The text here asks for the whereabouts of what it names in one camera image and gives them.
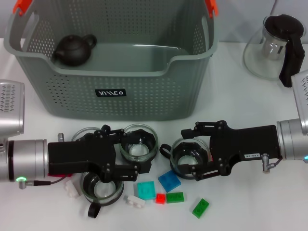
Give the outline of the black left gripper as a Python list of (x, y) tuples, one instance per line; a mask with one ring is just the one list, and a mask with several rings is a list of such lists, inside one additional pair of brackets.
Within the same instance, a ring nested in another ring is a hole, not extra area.
[(81, 141), (50, 142), (48, 144), (48, 173), (69, 175), (90, 172), (102, 182), (136, 181), (140, 174), (149, 173), (152, 163), (132, 162), (129, 165), (115, 164), (114, 144), (139, 143), (137, 135), (123, 129), (111, 130), (103, 125), (101, 134)]

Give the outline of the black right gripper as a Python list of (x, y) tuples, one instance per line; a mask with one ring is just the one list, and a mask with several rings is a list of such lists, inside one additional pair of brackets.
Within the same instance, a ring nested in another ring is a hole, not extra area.
[(193, 129), (183, 129), (184, 139), (210, 137), (210, 152), (213, 162), (207, 164), (177, 166), (177, 175), (186, 180), (205, 180), (216, 176), (228, 176), (239, 162), (280, 159), (278, 134), (275, 125), (232, 129), (226, 121), (196, 122)]

